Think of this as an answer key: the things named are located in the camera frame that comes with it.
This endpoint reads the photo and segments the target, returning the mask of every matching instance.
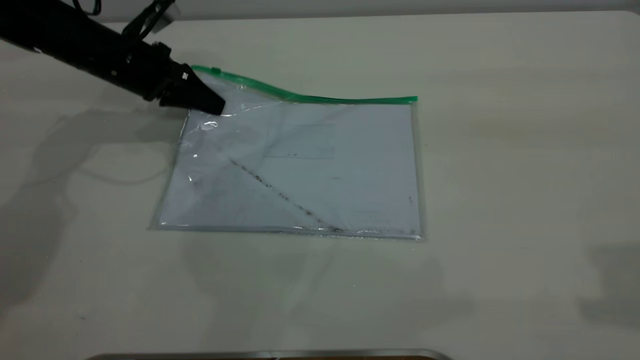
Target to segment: green zipper seal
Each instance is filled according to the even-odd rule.
[[[287,102],[311,102],[314,104],[389,104],[389,105],[406,105],[412,102],[418,101],[417,96],[407,97],[383,97],[381,99],[335,99],[333,97],[320,97],[320,96],[307,96],[296,94],[269,84],[265,84],[261,81],[247,78],[242,75],[231,74],[230,72],[223,72],[217,67],[206,67],[201,65],[192,65],[191,68],[195,71],[206,72],[209,75],[213,75],[217,78],[231,81],[240,85],[244,85],[248,88],[264,92],[271,96],[277,97]]]

